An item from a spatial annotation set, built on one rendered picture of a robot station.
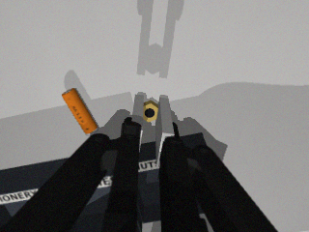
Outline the orange aa battery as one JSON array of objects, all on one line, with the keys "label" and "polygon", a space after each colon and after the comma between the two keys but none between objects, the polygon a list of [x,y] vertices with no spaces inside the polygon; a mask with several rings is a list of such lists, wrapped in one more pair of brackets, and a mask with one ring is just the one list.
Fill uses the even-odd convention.
[{"label": "orange aa battery", "polygon": [[85,134],[87,136],[95,134],[98,131],[98,126],[76,90],[69,89],[62,94],[62,97]]}]

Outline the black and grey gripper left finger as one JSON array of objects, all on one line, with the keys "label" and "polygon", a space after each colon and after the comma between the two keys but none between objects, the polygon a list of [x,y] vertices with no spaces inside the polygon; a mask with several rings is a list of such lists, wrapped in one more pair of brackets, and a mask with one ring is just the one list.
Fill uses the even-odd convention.
[{"label": "black and grey gripper left finger", "polygon": [[137,232],[143,109],[144,96],[135,95],[132,117],[122,123],[121,136],[92,134],[0,232],[70,232],[108,169],[114,173],[101,232]]}]

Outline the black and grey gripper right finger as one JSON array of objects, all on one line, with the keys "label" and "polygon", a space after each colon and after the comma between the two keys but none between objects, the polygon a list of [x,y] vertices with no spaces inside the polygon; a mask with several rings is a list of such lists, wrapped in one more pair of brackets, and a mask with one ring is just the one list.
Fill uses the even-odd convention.
[{"label": "black and grey gripper right finger", "polygon": [[214,232],[278,232],[212,148],[184,146],[165,98],[158,102],[155,151],[161,232],[209,232],[197,201]]}]

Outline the dark grey three-compartment bin rack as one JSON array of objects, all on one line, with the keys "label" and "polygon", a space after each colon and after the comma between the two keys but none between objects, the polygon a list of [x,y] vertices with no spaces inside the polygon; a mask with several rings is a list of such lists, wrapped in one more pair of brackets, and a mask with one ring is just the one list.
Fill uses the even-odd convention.
[{"label": "dark grey three-compartment bin rack", "polygon": [[[180,136],[180,139],[184,146],[191,149],[194,149],[196,145],[207,146],[201,132]],[[56,159],[0,170],[0,227],[10,220],[67,159]],[[137,232],[142,232],[142,222],[161,220],[158,171],[155,141],[141,144],[136,210]],[[113,172],[114,169],[107,170],[70,232],[101,232]]]}]

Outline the brass hex nut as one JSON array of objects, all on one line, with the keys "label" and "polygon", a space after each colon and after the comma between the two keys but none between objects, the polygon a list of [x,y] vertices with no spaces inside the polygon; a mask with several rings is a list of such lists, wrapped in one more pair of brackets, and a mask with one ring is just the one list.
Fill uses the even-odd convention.
[{"label": "brass hex nut", "polygon": [[148,123],[156,120],[157,111],[158,104],[156,104],[152,100],[144,102],[143,119],[146,120]]}]

